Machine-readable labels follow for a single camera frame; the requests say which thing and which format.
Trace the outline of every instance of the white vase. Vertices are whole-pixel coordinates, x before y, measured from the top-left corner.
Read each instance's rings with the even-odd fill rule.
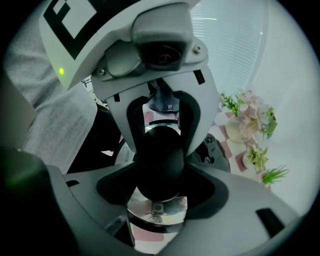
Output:
[[[244,139],[244,136],[240,133],[239,122],[237,117],[232,116],[228,122],[224,125],[225,132],[228,135],[229,139],[236,143],[244,143],[247,140]]]
[[[264,170],[263,172],[261,172],[259,174],[259,181],[261,184],[263,184],[265,187],[270,185],[270,184],[264,184],[264,175],[266,175],[268,172],[266,170]]]
[[[247,168],[247,169],[254,169],[255,165],[252,162],[249,162],[249,160],[247,159],[247,155],[249,155],[248,150],[244,153],[243,157],[242,157],[242,162],[243,165]]]

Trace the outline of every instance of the gray sleeve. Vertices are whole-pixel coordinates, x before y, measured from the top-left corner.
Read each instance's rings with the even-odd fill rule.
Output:
[[[40,4],[12,39],[3,69],[36,110],[23,150],[66,173],[90,131],[97,106],[82,84],[66,91],[57,78],[42,43]]]
[[[134,159],[135,153],[131,151],[127,143],[124,143],[115,159],[114,165],[125,164]]]

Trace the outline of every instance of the black slot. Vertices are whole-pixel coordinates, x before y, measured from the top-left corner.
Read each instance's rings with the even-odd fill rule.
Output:
[[[148,85],[148,90],[149,90],[151,93],[153,93],[153,92],[156,90],[156,89],[151,85],[150,82],[147,82],[146,84]]]
[[[77,185],[77,184],[79,184],[79,181],[77,181],[77,180],[69,180],[69,181],[66,182],[66,185],[67,185],[69,188],[72,187],[72,186],[74,186],[74,185]]]
[[[206,82],[204,76],[202,75],[201,70],[195,70],[195,71],[193,71],[193,73],[194,73],[195,78],[198,81],[199,85],[201,85],[201,84]]]
[[[281,230],[285,228],[283,223],[269,208],[257,210],[256,214],[258,215],[261,222],[263,223],[270,238],[273,238],[276,234],[278,234]]]
[[[155,82],[158,87],[160,87],[164,84],[164,80],[162,78],[156,79]]]
[[[135,239],[132,236],[131,230],[129,230],[128,223],[124,223],[114,237],[130,247],[135,246]]]
[[[115,101],[115,102],[120,102],[119,93],[115,94],[115,95],[113,96],[113,98],[114,98],[114,101]]]

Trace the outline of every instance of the black ball joint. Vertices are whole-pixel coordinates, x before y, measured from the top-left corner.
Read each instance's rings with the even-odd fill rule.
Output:
[[[137,187],[154,202],[176,197],[181,190],[184,154],[180,135],[167,126],[157,126],[144,135],[137,160]]]

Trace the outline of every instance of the green leaves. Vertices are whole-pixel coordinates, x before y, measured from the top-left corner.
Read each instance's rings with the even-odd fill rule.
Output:
[[[278,123],[276,122],[275,112],[273,107],[269,107],[268,111],[265,113],[269,119],[269,124],[263,127],[260,132],[263,134],[263,138],[265,136],[270,136],[276,129]]]
[[[246,159],[254,164],[254,169],[256,171],[263,170],[266,166],[266,163],[269,161],[267,158],[268,147],[261,149],[259,146],[256,146],[256,149],[253,145],[248,145],[248,155]]]
[[[237,102],[231,97],[226,96],[224,93],[221,93],[221,98],[223,99],[222,107],[226,107],[227,109],[231,110],[233,114],[237,117],[238,110],[239,110],[239,101],[243,102],[241,99],[237,99]]]
[[[285,177],[289,171],[289,169],[283,169],[284,167],[285,166],[280,166],[278,168],[268,170],[267,174],[263,176],[262,182],[264,184],[274,184],[275,182],[279,182],[280,179]]]
[[[239,98],[237,99],[237,102],[238,102],[239,105],[245,104],[245,102],[242,99],[239,99]]]

